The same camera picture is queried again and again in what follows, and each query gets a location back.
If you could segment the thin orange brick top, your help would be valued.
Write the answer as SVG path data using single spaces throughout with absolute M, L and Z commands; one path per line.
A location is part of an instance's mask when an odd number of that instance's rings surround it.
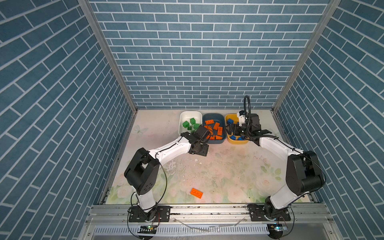
M 221 136 L 212 136 L 210 137 L 210 140 L 212 141 L 218 141 L 218 140 L 222 140 L 223 138 Z

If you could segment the green small brick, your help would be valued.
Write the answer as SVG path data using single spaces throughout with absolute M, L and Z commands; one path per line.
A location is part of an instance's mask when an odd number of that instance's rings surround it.
M 189 123 L 188 121 L 184 121 L 183 124 L 182 124 L 182 126 L 183 126 L 184 128 L 188 128 L 188 126 L 190 126 L 190 123 Z

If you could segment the dark teal plastic bin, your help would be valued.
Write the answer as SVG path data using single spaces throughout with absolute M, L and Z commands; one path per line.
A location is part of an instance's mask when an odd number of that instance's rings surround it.
M 203 123 L 212 134 L 207 137 L 209 144 L 222 144 L 227 137 L 225 132 L 225 118 L 219 113 L 208 113 L 203 115 Z

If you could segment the yellow plastic bin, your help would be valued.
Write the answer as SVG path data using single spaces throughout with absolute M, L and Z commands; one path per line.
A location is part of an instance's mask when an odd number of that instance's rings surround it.
M 241 136 L 236 136 L 236 135 L 233 135 L 233 134 L 229 134 L 228 131 L 227 131 L 227 127 L 230 125 L 230 124 L 238 124 L 239 123 L 239 118 L 237 117 L 237 114 L 227 114 L 225 116 L 225 122 L 226 122 L 226 133 L 227 133 L 227 140 L 230 144 L 233 144 L 233 145 L 245 145 L 247 144 L 249 141 L 245 140 L 243 137 Z

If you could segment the white plastic bin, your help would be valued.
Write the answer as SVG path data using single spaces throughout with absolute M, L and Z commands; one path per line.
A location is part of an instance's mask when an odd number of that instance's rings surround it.
M 198 111 L 184 111 L 180 114 L 179 134 L 192 133 L 202 124 L 202 114 Z

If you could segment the orange brick front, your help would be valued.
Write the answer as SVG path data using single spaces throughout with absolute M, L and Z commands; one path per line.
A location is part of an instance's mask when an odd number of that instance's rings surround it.
M 201 191 L 199 191 L 199 190 L 197 190 L 197 189 L 195 189 L 195 188 L 192 188 L 192 189 L 191 189 L 190 194 L 191 194 L 192 196 L 196 197 L 196 198 L 199 198 L 199 199 L 201 199 L 202 196 L 203 196 L 203 192 L 201 192 Z

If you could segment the orange long brick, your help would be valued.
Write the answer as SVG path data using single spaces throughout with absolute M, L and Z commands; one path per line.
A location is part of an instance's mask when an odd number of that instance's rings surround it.
M 211 126 L 205 126 L 205 128 L 210 132 L 211 135 L 214 134 L 213 128 Z

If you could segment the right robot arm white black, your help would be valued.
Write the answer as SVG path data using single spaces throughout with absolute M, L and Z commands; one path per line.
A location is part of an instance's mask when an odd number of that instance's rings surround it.
M 290 204 L 321 189 L 326 183 L 318 156 L 313 151 L 297 149 L 274 136 L 271 131 L 263 130 L 257 114 L 240 111 L 226 122 L 226 132 L 231 139 L 253 142 L 273 153 L 286 166 L 285 183 L 276 193 L 266 198 L 264 206 L 247 206 L 252 220 L 289 221 Z

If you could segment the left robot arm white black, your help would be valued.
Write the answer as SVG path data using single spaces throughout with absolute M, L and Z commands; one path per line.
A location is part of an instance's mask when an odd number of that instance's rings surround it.
M 159 170 L 164 170 L 164 164 L 180 155 L 207 156 L 208 140 L 213 136 L 213 131 L 200 125 L 194 132 L 181 133 L 174 141 L 162 147 L 149 151 L 140 148 L 135 152 L 124 172 L 124 177 L 135 190 L 138 199 L 138 203 L 132 205 L 130 221 L 151 222 L 162 217 L 165 211 L 158 207 L 160 201 L 155 200 L 152 191 Z

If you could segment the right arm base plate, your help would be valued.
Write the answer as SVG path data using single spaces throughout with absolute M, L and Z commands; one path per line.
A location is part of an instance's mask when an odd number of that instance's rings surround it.
M 275 222 L 275 221 L 290 221 L 291 216 L 289 214 L 288 208 L 281 210 L 275 209 L 273 206 L 266 205 L 257 205 L 257 204 L 248 204 L 247 210 L 250 213 L 252 222 Z

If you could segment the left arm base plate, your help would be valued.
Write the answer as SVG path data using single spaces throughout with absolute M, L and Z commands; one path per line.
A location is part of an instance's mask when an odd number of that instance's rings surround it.
M 129 209 L 128 221 L 132 223 L 169 222 L 170 214 L 170 206 L 155 206 L 148 211 L 144 211 L 140 206 L 133 206 Z

